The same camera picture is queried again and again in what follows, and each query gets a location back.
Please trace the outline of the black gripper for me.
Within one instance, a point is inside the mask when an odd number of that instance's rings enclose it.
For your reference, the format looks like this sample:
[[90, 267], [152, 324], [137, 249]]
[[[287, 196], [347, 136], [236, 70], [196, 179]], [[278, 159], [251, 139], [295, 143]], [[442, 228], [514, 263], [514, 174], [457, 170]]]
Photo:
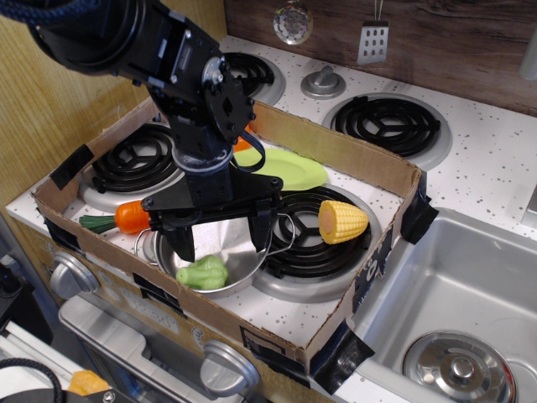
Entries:
[[169, 246], [183, 260], [196, 259], [192, 226], [245, 217], [257, 252], [266, 249], [280, 206], [278, 178], [275, 189], [244, 186], [235, 170], [209, 176], [185, 175], [176, 184], [143, 199], [151, 228], [161, 229]]

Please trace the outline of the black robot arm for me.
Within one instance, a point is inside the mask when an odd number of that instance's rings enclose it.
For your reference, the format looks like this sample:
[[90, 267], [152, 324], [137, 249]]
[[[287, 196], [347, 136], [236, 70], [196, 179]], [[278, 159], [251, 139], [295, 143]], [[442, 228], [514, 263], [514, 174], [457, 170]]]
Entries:
[[248, 138], [254, 102], [209, 34], [159, 1], [4, 1], [1, 13], [65, 68], [148, 89], [184, 176], [142, 208], [182, 259], [195, 258], [196, 224], [239, 217], [256, 250], [269, 246], [283, 182], [237, 165], [233, 148]]

